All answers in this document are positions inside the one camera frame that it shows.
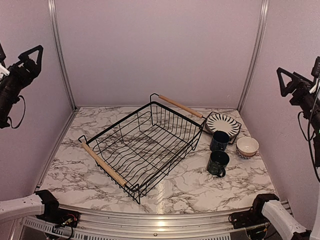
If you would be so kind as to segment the black wire dish rack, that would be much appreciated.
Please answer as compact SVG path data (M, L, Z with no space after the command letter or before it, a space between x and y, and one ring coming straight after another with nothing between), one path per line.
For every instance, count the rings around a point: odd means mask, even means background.
M119 185L96 161L96 165L138 204L164 177L197 148L206 117L195 115L153 93L149 103L121 118L86 143L125 181Z

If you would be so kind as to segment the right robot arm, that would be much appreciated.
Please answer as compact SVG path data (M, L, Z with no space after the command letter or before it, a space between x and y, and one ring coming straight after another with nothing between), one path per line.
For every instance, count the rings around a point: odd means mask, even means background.
M320 67L311 71L313 81L296 72L289 72L281 67L276 70L282 97L292 94L289 101L299 106L307 124L307 142L312 167L316 179L320 180ZM267 218L283 240L318 240L320 238L320 205L317 205L313 228L308 230L300 224L280 203L275 195L267 196L247 214L252 224L258 224Z

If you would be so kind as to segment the dark green mug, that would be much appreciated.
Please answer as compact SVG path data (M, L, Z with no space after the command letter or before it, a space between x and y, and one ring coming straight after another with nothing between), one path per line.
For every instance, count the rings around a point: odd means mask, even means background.
M206 170L219 178L226 176L226 167L230 162L229 155L222 150L212 151L206 166Z

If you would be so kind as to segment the white striped round plate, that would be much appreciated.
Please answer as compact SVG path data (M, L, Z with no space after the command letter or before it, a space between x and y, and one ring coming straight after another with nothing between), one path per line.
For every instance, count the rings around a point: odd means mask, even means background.
M212 132L223 131L230 137L240 131L240 126L235 119L220 113L211 114L206 120L206 125Z

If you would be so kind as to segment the square floral black-backed plate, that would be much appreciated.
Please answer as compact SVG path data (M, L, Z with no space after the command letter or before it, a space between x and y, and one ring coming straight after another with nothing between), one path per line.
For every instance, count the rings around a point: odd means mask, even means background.
M209 117L210 115L212 115L212 114L220 114L220 113L212 111L212 112L208 115L208 117ZM206 119L206 121L205 121L205 123L204 123L204 127L205 127L206 132L209 133L209 134L211 134L211 135L213 135L214 132L212 132L212 131L207 127L206 122L207 122L207 119ZM241 132L242 124L241 124L240 122L238 122L238 121L237 121L237 123L238 123L239 126L240 126L240 130L239 130L239 132L238 132L236 135L234 135L234 136L229 136L229 144L230 144L230 145L232 145L232 144L235 143L237 137L239 136L239 134L240 134L240 132Z

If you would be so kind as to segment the navy blue mug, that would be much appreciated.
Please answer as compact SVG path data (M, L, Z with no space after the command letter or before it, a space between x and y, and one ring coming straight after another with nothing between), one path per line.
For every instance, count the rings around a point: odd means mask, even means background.
M213 133L209 148L212 152L225 151L229 141L230 137L226 132L217 130Z

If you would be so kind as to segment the beige ceramic bowl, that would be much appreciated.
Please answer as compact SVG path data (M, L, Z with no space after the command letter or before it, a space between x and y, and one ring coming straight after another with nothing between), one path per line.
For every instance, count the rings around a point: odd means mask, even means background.
M244 136L237 140L236 147L238 150L243 152L244 154L251 154L257 152L259 149L259 143L256 139Z

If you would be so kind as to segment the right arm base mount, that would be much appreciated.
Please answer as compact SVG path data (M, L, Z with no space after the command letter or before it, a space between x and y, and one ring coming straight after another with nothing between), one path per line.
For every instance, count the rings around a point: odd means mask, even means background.
M279 201L280 199L274 193L258 194L249 210L231 213L228 221L233 225L234 229L268 223L269 220L263 216L262 209L264 204L271 200Z

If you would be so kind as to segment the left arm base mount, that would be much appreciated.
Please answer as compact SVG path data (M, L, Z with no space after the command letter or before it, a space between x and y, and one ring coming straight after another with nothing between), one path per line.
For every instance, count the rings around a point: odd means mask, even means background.
M77 227L80 216L78 211L60 208L58 200L47 189L34 193L41 198L41 203L44 205L43 214L36 215L38 219L56 224L56 228Z

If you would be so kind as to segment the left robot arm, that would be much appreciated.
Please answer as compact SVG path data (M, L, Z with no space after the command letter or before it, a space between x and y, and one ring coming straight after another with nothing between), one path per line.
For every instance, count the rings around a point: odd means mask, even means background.
M24 97L20 95L22 89L29 86L42 70L43 46L37 45L18 56L18 62L6 67L6 55L0 49L0 128L17 129L12 126L9 113L14 104ZM11 220L31 215L44 214L53 223L63 219L63 211L53 203L46 206L42 198L34 193L26 197L0 202L0 222L3 224Z

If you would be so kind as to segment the blue white patterned bowl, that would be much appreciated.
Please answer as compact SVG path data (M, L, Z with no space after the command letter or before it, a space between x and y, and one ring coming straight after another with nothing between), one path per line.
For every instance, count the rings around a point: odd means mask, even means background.
M255 152L253 152L253 153L250 153L250 154L244 154L243 152L241 152L240 150L236 150L236 153L237 153L237 155L240 157L240 158L242 158L242 159L250 159L250 158L252 158L253 156L255 156L258 152L257 151L255 151Z

